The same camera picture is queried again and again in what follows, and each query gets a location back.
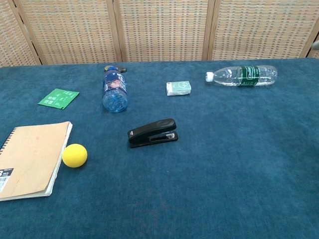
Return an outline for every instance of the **clear plastic bottle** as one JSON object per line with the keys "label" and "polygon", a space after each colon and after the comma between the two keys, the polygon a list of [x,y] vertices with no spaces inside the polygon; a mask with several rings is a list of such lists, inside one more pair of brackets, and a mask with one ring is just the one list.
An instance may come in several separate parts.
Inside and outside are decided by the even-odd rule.
{"label": "clear plastic bottle", "polygon": [[231,66],[216,72],[206,72],[206,82],[225,86],[266,86],[277,79],[274,66]]}
{"label": "clear plastic bottle", "polygon": [[102,103],[111,112],[121,112],[128,106],[125,80],[120,70],[115,66],[104,68],[104,97]]}

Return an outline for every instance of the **foam ball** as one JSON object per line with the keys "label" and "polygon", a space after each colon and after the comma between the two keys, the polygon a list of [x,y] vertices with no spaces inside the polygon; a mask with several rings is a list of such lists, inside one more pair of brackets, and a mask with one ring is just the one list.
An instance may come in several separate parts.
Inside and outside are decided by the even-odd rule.
{"label": "foam ball", "polygon": [[70,144],[65,148],[62,154],[62,160],[65,165],[71,168],[82,166],[88,158],[88,152],[80,144]]}

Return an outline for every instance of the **black stapler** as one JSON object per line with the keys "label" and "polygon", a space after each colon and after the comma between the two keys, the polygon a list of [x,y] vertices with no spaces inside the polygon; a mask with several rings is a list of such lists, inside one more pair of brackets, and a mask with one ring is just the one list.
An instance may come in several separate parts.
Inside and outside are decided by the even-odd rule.
{"label": "black stapler", "polygon": [[128,131],[131,148],[178,140],[173,119],[162,119]]}

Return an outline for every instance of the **blue water bottle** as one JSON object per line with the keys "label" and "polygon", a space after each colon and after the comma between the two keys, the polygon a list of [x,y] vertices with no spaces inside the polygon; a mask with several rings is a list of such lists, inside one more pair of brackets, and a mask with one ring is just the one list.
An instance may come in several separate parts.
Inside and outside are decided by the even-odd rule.
{"label": "blue water bottle", "polygon": [[124,77],[115,66],[104,68],[102,103],[111,112],[121,112],[128,106]]}

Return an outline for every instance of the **spiral notebook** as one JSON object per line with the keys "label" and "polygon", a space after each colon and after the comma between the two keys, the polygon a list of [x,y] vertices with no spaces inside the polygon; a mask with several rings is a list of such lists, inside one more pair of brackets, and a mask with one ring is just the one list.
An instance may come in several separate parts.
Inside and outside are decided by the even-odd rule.
{"label": "spiral notebook", "polygon": [[71,122],[20,126],[0,149],[0,201],[50,196]]}

